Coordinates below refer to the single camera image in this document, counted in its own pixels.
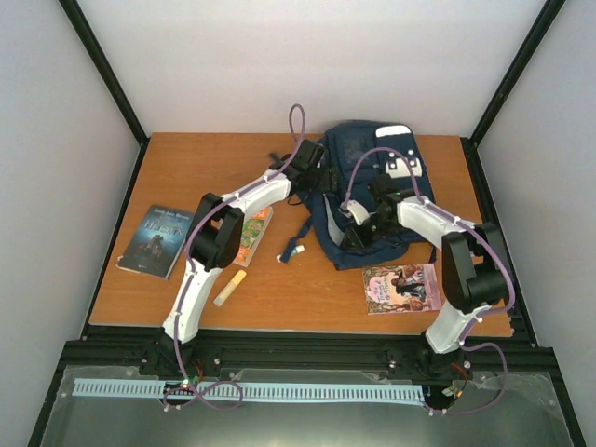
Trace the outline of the navy blue student backpack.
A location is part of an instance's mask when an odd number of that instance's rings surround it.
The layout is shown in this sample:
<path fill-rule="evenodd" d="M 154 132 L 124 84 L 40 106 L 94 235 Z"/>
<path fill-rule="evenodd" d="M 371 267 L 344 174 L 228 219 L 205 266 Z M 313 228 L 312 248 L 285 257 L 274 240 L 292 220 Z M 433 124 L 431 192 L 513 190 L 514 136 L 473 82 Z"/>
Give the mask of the navy blue student backpack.
<path fill-rule="evenodd" d="M 287 263 L 310 230 L 338 270 L 372 266 L 403 256 L 424 238 L 398 224 L 383 200 L 392 193 L 434 200 L 427 167 L 410 127 L 353 120 L 325 131 L 316 179 L 297 196 L 309 216 L 278 261 Z"/>

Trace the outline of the pink Taming Shrew book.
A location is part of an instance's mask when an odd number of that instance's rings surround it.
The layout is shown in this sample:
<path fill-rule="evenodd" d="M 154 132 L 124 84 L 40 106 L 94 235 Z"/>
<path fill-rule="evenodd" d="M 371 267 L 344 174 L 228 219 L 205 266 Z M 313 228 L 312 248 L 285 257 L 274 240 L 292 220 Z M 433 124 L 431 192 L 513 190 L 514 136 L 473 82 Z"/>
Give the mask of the pink Taming Shrew book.
<path fill-rule="evenodd" d="M 367 267 L 362 279 L 369 315 L 420 313 L 442 308 L 434 264 Z"/>

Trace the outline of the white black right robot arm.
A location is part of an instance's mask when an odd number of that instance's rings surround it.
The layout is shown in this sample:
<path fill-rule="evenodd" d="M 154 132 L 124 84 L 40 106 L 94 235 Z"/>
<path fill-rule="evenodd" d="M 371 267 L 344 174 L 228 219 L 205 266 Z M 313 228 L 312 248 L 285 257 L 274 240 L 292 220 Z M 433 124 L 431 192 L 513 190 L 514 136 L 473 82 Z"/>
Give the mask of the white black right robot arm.
<path fill-rule="evenodd" d="M 442 209 L 421 194 L 417 182 L 400 191 L 389 174 L 376 177 L 368 186 L 374 212 L 352 198 L 353 183 L 348 183 L 340 206 L 353 220 L 342 241 L 346 248 L 363 249 L 382 236 L 409 229 L 441 252 L 445 303 L 423 332 L 414 361 L 421 374 L 437 377 L 469 349 L 466 339 L 474 324 L 497 312 L 500 303 L 503 311 L 515 304 L 510 268 L 502 258 L 504 239 L 492 223 L 471 223 Z"/>

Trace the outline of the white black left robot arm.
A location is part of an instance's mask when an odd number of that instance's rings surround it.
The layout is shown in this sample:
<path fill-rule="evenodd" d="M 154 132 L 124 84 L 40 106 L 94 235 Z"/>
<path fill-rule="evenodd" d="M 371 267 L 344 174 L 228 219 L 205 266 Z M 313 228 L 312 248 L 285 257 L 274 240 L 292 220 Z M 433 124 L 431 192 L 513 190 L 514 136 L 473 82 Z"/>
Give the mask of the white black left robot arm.
<path fill-rule="evenodd" d="M 162 324 L 173 343 L 163 349 L 160 361 L 171 373 L 184 374 L 193 366 L 194 352 L 185 344 L 196 337 L 217 277 L 237 257 L 244 223 L 293 195 L 334 186 L 334 176 L 320 166 L 325 152 L 321 144 L 304 140 L 293 153 L 275 158 L 247 185 L 222 196 L 208 193 L 201 198 L 185 240 L 183 280 Z"/>

